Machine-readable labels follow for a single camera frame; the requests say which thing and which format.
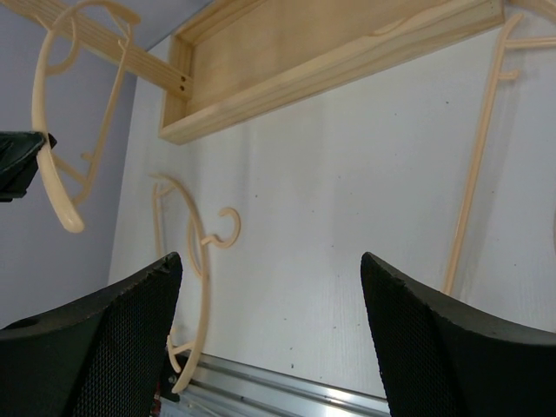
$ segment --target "plastic hanger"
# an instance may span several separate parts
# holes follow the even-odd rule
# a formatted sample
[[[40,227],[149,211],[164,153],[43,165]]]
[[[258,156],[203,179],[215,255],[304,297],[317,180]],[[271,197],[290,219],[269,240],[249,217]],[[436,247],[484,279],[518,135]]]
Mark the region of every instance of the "plastic hanger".
[[[36,65],[35,83],[33,85],[33,99],[31,107],[31,119],[33,130],[43,133],[48,137],[49,129],[46,122],[46,108],[45,108],[45,84],[48,76],[61,74],[67,70],[76,60],[79,51],[79,16],[77,12],[89,6],[103,6],[110,14],[112,20],[122,31],[124,39],[120,42],[119,47],[122,49],[122,59],[120,61],[116,80],[110,93],[110,98],[106,110],[104,112],[103,124],[100,128],[100,134],[96,143],[94,153],[85,153],[82,158],[90,162],[89,172],[87,175],[81,175],[71,165],[66,163],[61,158],[55,156],[51,152],[48,141],[38,152],[36,159],[38,162],[39,171],[43,178],[44,187],[50,199],[50,203],[60,219],[62,225],[72,233],[79,233],[84,230],[83,219],[76,210],[76,205],[82,202],[89,195],[92,184],[96,178],[96,172],[100,163],[103,153],[104,144],[106,143],[106,136],[108,134],[109,125],[114,115],[116,108],[116,100],[122,87],[122,80],[125,74],[126,62],[129,56],[129,49],[133,43],[133,30],[132,26],[141,22],[141,18],[132,10],[121,6],[118,3],[110,0],[84,0],[75,6],[66,9],[56,21],[49,26],[47,23],[39,22],[48,31]],[[56,36],[59,34],[61,28],[71,23],[73,29],[73,39],[71,50],[68,56],[59,64],[49,65],[50,52]],[[70,198],[66,188],[60,179],[56,170],[56,166],[74,179],[76,179],[83,186],[82,191],[73,199]]]
[[[160,200],[170,194],[172,191],[177,190],[182,196],[183,200],[186,202],[189,208],[189,221],[187,229],[187,249],[189,265],[194,270],[195,274],[201,281],[202,285],[202,295],[201,295],[201,314],[199,317],[199,324],[197,327],[197,335],[194,341],[185,343],[181,346],[174,346],[172,342],[172,334],[175,333],[175,329],[170,332],[167,340],[168,355],[172,368],[177,372],[181,373],[176,384],[172,388],[173,393],[179,393],[184,390],[197,367],[197,363],[201,357],[201,351],[204,347],[205,339],[207,337],[207,331],[209,328],[209,310],[210,310],[210,286],[209,286],[209,252],[207,250],[207,245],[213,243],[217,248],[229,248],[237,240],[240,231],[242,229],[242,221],[239,214],[233,208],[227,207],[220,210],[219,216],[229,215],[234,219],[234,232],[226,240],[221,241],[216,235],[205,235],[204,229],[202,227],[201,217],[197,211],[195,201],[188,193],[188,191],[174,178],[163,175],[156,174],[152,175],[153,178],[157,180],[162,180],[168,182],[169,185],[166,187],[159,186],[155,183],[153,186],[153,192],[151,196],[152,206],[153,206],[153,222],[155,226],[155,243],[156,243],[156,255],[162,257],[162,231],[160,227]],[[195,256],[194,248],[198,247],[199,261]],[[185,351],[190,350],[189,358],[185,368],[182,370],[180,367],[176,355],[181,354]]]
[[[538,11],[542,16],[556,22],[556,3],[550,0],[511,0],[510,3]],[[514,81],[520,76],[520,71],[518,69],[508,72],[502,71],[504,56],[509,50],[529,50],[556,47],[556,37],[508,39],[523,16],[523,13],[519,13],[518,15],[508,19],[500,31],[498,41],[496,43],[493,63],[486,84],[485,94],[483,96],[479,127],[475,137],[473,156],[469,173],[467,175],[467,183],[463,203],[461,204],[460,217],[458,219],[455,236],[453,238],[452,251],[447,266],[444,287],[442,289],[442,292],[447,295],[452,295],[453,292],[455,275],[460,262],[461,249],[467,231],[469,214],[473,205],[473,197],[477,187],[477,181],[479,180],[480,165],[485,151],[485,144],[487,143],[488,130],[493,114],[493,106],[496,98],[498,83],[500,81]]]

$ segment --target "white wooden panel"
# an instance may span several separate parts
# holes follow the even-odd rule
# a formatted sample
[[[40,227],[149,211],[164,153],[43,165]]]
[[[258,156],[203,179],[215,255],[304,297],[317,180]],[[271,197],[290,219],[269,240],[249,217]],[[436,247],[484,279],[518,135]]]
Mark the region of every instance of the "white wooden panel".
[[[237,208],[243,219],[234,247],[210,249],[205,352],[383,395],[361,255],[372,251],[440,287],[497,32],[181,147],[156,139],[162,93],[139,81],[111,281],[156,258],[148,173],[174,175],[191,190],[208,233],[231,231],[231,222],[217,216],[222,207]],[[167,49],[165,41],[153,52],[163,57]],[[473,305],[545,328],[554,310],[547,303],[556,297],[542,281],[554,270],[556,52],[522,56],[523,86],[497,104],[493,122],[491,143],[503,138],[509,145],[489,148],[478,196],[484,207],[475,210],[482,217],[472,218],[473,225],[489,219],[489,228],[469,239],[481,252],[464,254],[462,266],[475,264],[480,278],[463,289]],[[176,196],[169,202],[167,250],[184,255],[187,212]],[[505,242],[494,245],[499,238]],[[527,281],[530,274],[537,281]],[[186,267],[176,320],[190,335],[198,295]]]

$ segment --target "white wall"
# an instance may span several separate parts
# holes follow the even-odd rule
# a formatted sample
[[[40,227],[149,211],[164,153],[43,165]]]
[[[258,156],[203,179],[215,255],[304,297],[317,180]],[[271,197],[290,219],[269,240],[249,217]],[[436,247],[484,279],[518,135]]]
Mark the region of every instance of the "white wall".
[[[520,33],[554,27],[530,17]],[[171,174],[192,192],[207,233],[231,231],[217,216],[222,207],[237,208],[243,220],[234,247],[210,249],[205,352],[383,395],[361,255],[372,251],[440,288],[497,34],[181,147],[155,139],[162,94],[140,81],[110,280],[156,258],[148,173]],[[163,42],[154,53],[165,57],[167,49]],[[551,329],[556,52],[517,57],[525,75],[500,89],[460,269],[462,295],[490,313]],[[167,250],[185,255],[187,220],[184,204],[169,197]],[[198,296],[187,267],[176,320],[189,338]]]
[[[30,129],[31,89],[45,31],[0,7],[0,129]],[[66,49],[55,57],[63,59]],[[92,150],[116,67],[82,52],[76,67],[49,81],[50,130],[56,152],[86,172],[80,153]],[[86,295],[109,276],[123,161],[135,78],[122,86],[99,176],[88,201],[79,207],[86,222],[80,235],[57,220],[40,175],[19,201],[0,204],[0,328]],[[76,185],[65,178],[69,189]]]

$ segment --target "wooden frame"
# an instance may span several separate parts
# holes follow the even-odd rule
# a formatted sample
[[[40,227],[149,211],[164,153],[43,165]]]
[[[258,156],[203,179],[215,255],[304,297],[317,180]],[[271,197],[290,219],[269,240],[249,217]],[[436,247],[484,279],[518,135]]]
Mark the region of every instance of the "wooden frame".
[[[199,325],[197,327],[197,336],[195,340],[185,343],[181,346],[174,346],[171,336],[173,333],[175,333],[175,329],[173,329],[168,336],[167,346],[170,363],[177,373],[181,373],[180,377],[177,380],[177,383],[172,388],[172,392],[179,393],[180,391],[185,389],[191,381],[199,358],[201,357],[202,348],[204,346],[209,327],[210,282],[209,252],[207,250],[207,245],[209,243],[213,243],[217,248],[222,249],[232,246],[239,237],[240,231],[242,229],[242,221],[237,211],[235,211],[233,208],[223,208],[220,211],[219,216],[229,215],[230,217],[232,217],[232,219],[234,219],[234,232],[224,242],[221,241],[216,235],[205,235],[201,217],[199,216],[199,212],[197,211],[195,201],[193,200],[189,192],[180,184],[180,182],[178,182],[171,176],[163,174],[156,174],[152,176],[156,180],[166,182],[168,184],[163,187],[162,185],[155,183],[151,196],[153,208],[153,223],[155,226],[156,255],[160,258],[163,256],[164,253],[164,250],[162,248],[162,231],[160,227],[160,200],[164,196],[170,194],[172,191],[177,190],[189,208],[189,222],[187,227],[187,254],[189,265],[195,272],[195,275],[201,281],[202,285],[201,315],[199,318]],[[198,247],[199,261],[195,256],[195,245]],[[188,350],[190,350],[191,353],[189,354],[188,362],[185,368],[182,370],[175,356]]]
[[[501,0],[220,0],[174,35],[195,79],[166,96],[160,137],[182,144],[480,33]]]
[[[528,0],[514,0],[522,6],[530,5]],[[534,2],[534,10],[539,7],[545,10],[552,10],[553,17],[556,17],[556,4],[544,0]],[[467,231],[469,214],[473,205],[473,198],[477,182],[479,180],[480,165],[487,143],[488,130],[490,127],[491,117],[493,114],[494,100],[496,98],[497,87],[500,81],[514,81],[520,76],[520,71],[514,69],[508,72],[502,72],[502,64],[504,57],[509,50],[529,50],[540,48],[556,47],[556,37],[538,37],[526,39],[508,39],[517,24],[523,19],[523,14],[518,14],[510,18],[502,28],[496,48],[494,51],[493,64],[490,69],[490,75],[486,84],[485,95],[483,96],[483,104],[480,113],[479,126],[477,128],[477,136],[473,149],[473,157],[471,160],[469,173],[467,175],[467,183],[465,187],[463,203],[461,204],[460,216],[452,243],[452,250],[447,265],[447,271],[444,279],[444,287],[442,291],[447,295],[452,295],[455,276],[460,262],[461,250]]]

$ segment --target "gray wall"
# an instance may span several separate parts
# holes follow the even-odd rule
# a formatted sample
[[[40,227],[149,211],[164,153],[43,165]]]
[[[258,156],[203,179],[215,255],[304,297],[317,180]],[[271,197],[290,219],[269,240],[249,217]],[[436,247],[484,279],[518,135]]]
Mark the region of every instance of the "gray wall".
[[[45,31],[0,7],[0,130],[30,129],[30,105],[38,51]],[[54,57],[65,57],[67,43]],[[48,84],[50,131],[56,152],[85,172],[79,155],[92,150],[116,75],[116,67],[82,51],[76,65]],[[79,207],[86,229],[66,232],[37,174],[28,194],[0,204],[0,328],[57,307],[108,282],[135,78],[122,86],[102,166],[89,199]],[[76,184],[63,178],[69,190]]]

